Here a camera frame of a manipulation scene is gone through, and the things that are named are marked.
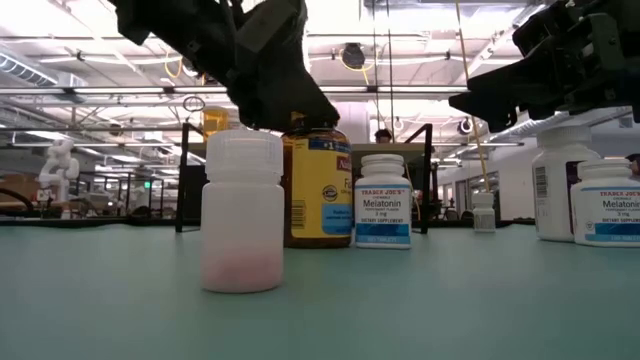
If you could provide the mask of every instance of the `person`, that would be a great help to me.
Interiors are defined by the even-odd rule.
[[[387,129],[380,129],[375,134],[376,144],[390,144],[393,136]]]
[[[640,181],[640,154],[632,154],[627,156],[627,160],[631,161],[631,170],[633,178]]]

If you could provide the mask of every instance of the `white plastic bottle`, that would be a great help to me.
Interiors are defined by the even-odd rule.
[[[259,131],[209,137],[202,190],[202,287],[226,293],[272,289],[282,281],[282,141]]]
[[[590,150],[591,130],[559,127],[538,135],[542,154],[533,160],[536,230],[543,240],[573,242],[570,190],[578,183],[578,164],[598,160]]]
[[[473,229],[476,232],[496,232],[496,211],[493,193],[473,194]]]
[[[356,246],[411,248],[411,183],[402,177],[404,158],[380,154],[362,158],[355,185]]]
[[[640,247],[640,183],[627,160],[578,165],[582,182],[571,189],[575,241],[604,247]]]

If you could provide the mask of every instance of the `supplement bottle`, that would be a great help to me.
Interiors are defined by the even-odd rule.
[[[411,182],[402,177],[400,155],[362,158],[356,182],[356,246],[359,248],[411,248]]]
[[[473,229],[476,232],[496,231],[496,211],[493,209],[493,193],[473,194]]]
[[[590,150],[587,127],[559,127],[538,135],[542,154],[533,160],[536,230],[543,240],[573,242],[570,190],[578,183],[578,164],[598,160]]]
[[[640,183],[627,160],[578,165],[582,182],[571,189],[575,241],[605,247],[640,247]]]
[[[202,190],[202,287],[226,293],[263,291],[282,281],[284,190],[282,141],[251,130],[207,141]]]
[[[284,245],[341,248],[351,243],[351,145],[335,122],[297,128],[284,142]]]

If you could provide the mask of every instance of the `barcode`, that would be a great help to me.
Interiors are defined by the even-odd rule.
[[[473,228],[475,230],[495,230],[496,217],[493,215],[476,215],[473,218]]]
[[[307,206],[304,200],[295,200],[291,203],[291,228],[304,229],[307,223]]]
[[[547,197],[547,168],[539,167],[535,170],[536,197]]]

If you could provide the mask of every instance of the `pink liquid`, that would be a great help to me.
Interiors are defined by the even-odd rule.
[[[273,289],[282,282],[282,254],[229,254],[203,258],[202,287],[224,293]]]

